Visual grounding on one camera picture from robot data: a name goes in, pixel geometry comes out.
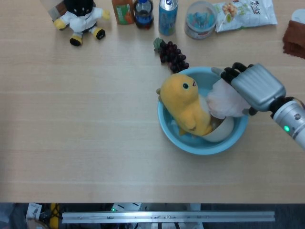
purple grapes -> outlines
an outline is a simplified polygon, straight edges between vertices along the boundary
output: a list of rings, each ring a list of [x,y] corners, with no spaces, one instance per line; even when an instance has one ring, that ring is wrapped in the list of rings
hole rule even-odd
[[[190,67],[189,63],[185,62],[186,56],[172,41],[168,43],[162,41],[160,43],[159,55],[161,63],[168,62],[168,66],[173,73],[179,73]]]

plastic bottle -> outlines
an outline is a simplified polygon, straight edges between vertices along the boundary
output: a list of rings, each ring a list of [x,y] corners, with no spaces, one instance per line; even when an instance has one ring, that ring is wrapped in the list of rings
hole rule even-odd
[[[134,23],[132,0],[112,0],[112,5],[118,24],[127,25]]]
[[[134,14],[138,28],[149,29],[153,24],[153,2],[151,0],[136,0]]]

dark soda bottle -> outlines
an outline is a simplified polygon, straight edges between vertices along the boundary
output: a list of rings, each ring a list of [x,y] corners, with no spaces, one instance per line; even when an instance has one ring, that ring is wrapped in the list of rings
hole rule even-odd
[[[136,0],[134,2],[134,20],[140,29],[149,29],[153,24],[152,0]]]

green indicator light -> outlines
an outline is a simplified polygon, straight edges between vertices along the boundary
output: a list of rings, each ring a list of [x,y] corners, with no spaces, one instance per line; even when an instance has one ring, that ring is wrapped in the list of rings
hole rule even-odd
[[[289,132],[289,131],[290,131],[290,129],[289,129],[288,126],[284,126],[284,130],[285,130],[286,132]]]

blue can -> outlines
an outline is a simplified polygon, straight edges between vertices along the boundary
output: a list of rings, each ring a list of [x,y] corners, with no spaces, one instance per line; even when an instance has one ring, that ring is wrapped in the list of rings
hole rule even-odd
[[[160,0],[159,3],[159,32],[172,35],[176,30],[178,0]]]

